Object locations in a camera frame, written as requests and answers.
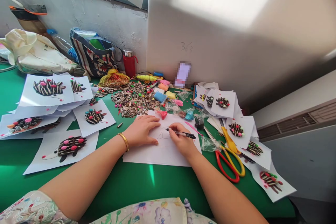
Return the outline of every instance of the person's left hand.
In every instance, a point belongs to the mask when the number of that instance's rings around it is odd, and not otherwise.
[[[159,142],[148,136],[151,129],[160,126],[160,119],[153,115],[144,115],[137,117],[134,122],[123,132],[126,137],[129,147],[140,146],[143,144],[155,144]]]

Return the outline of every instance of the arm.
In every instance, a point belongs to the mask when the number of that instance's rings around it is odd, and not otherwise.
[[[190,133],[182,124],[175,123],[169,128]],[[268,223],[255,206],[221,174],[199,151],[193,140],[177,136],[169,130],[170,137],[181,154],[189,161],[212,213],[219,224]]]
[[[151,115],[137,117],[133,124],[123,132],[129,147],[143,144],[157,145],[156,139],[148,137],[151,129],[160,126],[157,121],[159,118]],[[110,175],[117,160],[126,150],[124,140],[120,135],[116,135],[39,190],[52,198],[65,216],[78,221]]]

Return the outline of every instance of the air conditioner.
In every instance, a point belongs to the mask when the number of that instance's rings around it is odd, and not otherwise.
[[[336,124],[336,70],[252,114],[260,141]]]

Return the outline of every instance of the black pen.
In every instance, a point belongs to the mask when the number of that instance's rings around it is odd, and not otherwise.
[[[182,135],[182,136],[185,136],[185,137],[189,137],[191,139],[196,139],[195,135],[194,134],[190,134],[190,133],[185,133],[185,132],[179,132],[179,131],[175,131],[175,130],[172,130],[175,132],[176,135]]]

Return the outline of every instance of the pile of sunflower seeds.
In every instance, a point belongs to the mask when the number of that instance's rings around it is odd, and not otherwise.
[[[148,110],[161,107],[161,103],[154,99],[154,93],[147,93],[147,85],[141,82],[129,82],[123,86],[101,87],[95,97],[104,97],[111,93],[111,100],[122,117],[132,118],[136,115],[147,115]]]

